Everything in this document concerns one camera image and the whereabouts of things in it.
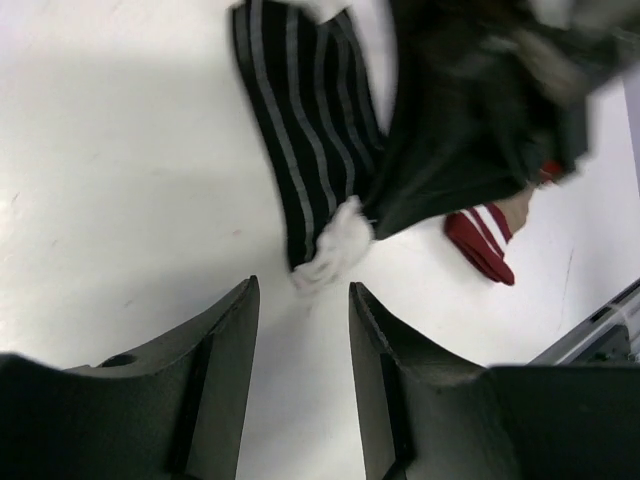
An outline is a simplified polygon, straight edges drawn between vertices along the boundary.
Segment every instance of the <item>striped sock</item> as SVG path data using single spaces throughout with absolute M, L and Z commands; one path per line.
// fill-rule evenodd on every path
M 500 202 L 468 208 L 447 216 L 444 231 L 478 271 L 494 282 L 514 285 L 505 250 L 527 221 L 534 188 Z
M 357 262 L 373 239 L 359 199 L 383 139 L 364 59 L 346 10 L 317 24 L 298 6 L 247 0 L 230 18 L 280 192 L 289 267 L 298 286 L 314 290 Z M 345 246 L 345 238 L 355 240 Z

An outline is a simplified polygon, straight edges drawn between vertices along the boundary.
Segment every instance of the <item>white surface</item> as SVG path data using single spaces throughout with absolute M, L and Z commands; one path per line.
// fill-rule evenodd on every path
M 0 0 L 0 350 L 94 364 L 258 274 L 238 479 L 363 479 L 347 282 L 313 302 L 294 297 L 275 187 L 227 45 L 229 3 Z M 365 23 L 369 5 L 357 5 Z M 392 60 L 386 37 L 363 31 L 382 111 Z M 593 103 L 593 159 L 534 197 L 508 249 L 515 287 L 475 273 L 439 220 L 374 246 L 351 279 L 472 360 L 533 358 L 640 276 L 620 84 Z

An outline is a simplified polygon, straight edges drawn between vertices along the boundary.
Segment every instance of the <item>clothing pile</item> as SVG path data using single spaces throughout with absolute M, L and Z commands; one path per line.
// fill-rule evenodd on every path
M 278 184 L 293 280 L 335 281 L 383 240 L 447 215 L 487 277 L 535 188 L 588 151 L 587 96 L 640 58 L 640 0 L 574 2 L 568 26 L 528 2 L 389 0 L 397 86 L 387 134 L 349 9 L 273 0 L 230 10 L 233 51 Z

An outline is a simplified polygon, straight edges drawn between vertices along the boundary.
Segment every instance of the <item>black garment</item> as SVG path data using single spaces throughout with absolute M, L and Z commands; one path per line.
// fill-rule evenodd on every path
M 510 197 L 548 161 L 574 172 L 588 94 L 640 53 L 636 0 L 578 2 L 568 31 L 540 25 L 528 2 L 389 1 L 396 105 L 365 202 L 378 239 Z
M 293 269 L 313 258 L 337 207 L 367 195 L 381 158 L 364 59 L 346 11 L 317 25 L 297 6 L 248 0 L 231 11 L 231 31 Z
M 561 176 L 572 173 L 588 150 L 588 94 L 640 55 L 636 7 L 628 7 L 632 18 L 615 16 L 624 22 L 598 23 L 609 18 L 598 8 L 609 7 L 594 0 L 589 15 L 576 11 L 582 27 L 563 31 L 540 25 L 528 2 L 389 1 L 398 80 L 386 139 L 346 11 L 317 25 L 271 0 L 232 10 L 234 53 L 280 190 L 291 269 L 314 257 L 351 196 L 384 239 L 512 197 L 546 180 L 549 161 Z

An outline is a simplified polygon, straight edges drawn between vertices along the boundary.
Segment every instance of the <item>black striped fabric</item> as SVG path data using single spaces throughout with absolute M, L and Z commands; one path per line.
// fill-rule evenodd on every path
M 346 10 L 318 25 L 300 7 L 248 0 L 230 21 L 280 191 L 293 270 L 313 259 L 338 206 L 366 196 L 381 159 L 364 58 Z

